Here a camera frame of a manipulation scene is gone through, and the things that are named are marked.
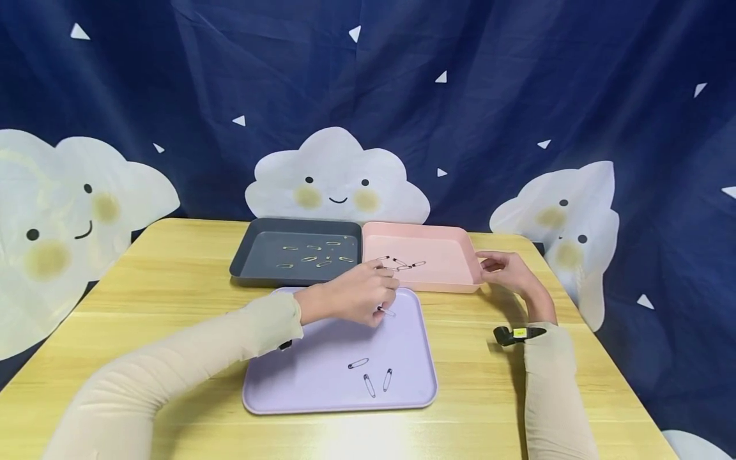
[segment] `pink tray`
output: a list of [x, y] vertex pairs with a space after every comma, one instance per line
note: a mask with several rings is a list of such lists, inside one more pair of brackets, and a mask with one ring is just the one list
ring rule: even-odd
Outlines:
[[471, 293], [483, 283], [467, 232], [458, 227], [368, 222], [363, 260], [381, 259], [414, 291]]

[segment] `purple tray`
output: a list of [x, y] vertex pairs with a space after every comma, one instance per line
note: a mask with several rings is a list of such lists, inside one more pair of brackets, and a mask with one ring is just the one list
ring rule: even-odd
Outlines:
[[438, 385], [420, 301], [398, 289], [390, 312], [376, 329], [340, 319], [312, 323], [290, 348], [252, 359], [245, 408], [265, 415], [429, 406]]

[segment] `sleeve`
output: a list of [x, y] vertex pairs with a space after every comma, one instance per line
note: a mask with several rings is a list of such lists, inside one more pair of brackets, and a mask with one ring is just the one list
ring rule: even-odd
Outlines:
[[526, 445], [529, 460], [598, 459], [575, 381], [570, 334], [549, 322], [529, 324], [546, 333], [524, 343]]
[[301, 339], [300, 323], [294, 297], [273, 294], [116, 359], [71, 401], [43, 460], [148, 460], [164, 404], [237, 361]]

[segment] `black safety pin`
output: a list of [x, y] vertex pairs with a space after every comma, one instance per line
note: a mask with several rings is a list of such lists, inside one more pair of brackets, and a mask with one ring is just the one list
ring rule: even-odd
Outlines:
[[385, 393], [391, 385], [391, 376], [394, 374], [394, 370], [389, 368], [386, 371], [386, 377], [383, 378], [383, 392]]
[[365, 364], [368, 364], [368, 361], [369, 361], [368, 358], [358, 359], [357, 361], [348, 364], [347, 365], [347, 368], [348, 369], [355, 369], [356, 367], [360, 367], [360, 366], [363, 366]]
[[388, 308], [378, 307], [378, 311], [382, 311], [382, 312], [384, 312], [385, 314], [387, 314], [389, 316], [396, 316], [396, 313], [394, 313], [393, 311], [389, 310]]
[[373, 389], [373, 383], [371, 383], [370, 377], [368, 377], [368, 374], [363, 374], [363, 380], [366, 383], [366, 388], [368, 388], [368, 393], [370, 394], [370, 397], [375, 397], [375, 390]]

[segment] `wooden table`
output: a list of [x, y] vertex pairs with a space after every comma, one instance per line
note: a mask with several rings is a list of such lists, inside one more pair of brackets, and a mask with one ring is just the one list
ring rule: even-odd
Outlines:
[[[230, 284], [244, 222], [166, 219], [105, 275], [0, 392], [0, 459], [40, 457], [82, 383], [115, 357], [266, 295]], [[572, 334], [578, 384], [602, 459], [676, 459], [534, 246], [472, 234], [478, 250], [514, 251], [552, 293]], [[419, 293], [439, 394], [424, 410], [256, 417], [243, 409], [236, 364], [158, 415], [154, 459], [520, 459], [522, 347], [499, 350], [493, 328], [524, 321], [517, 299]]]

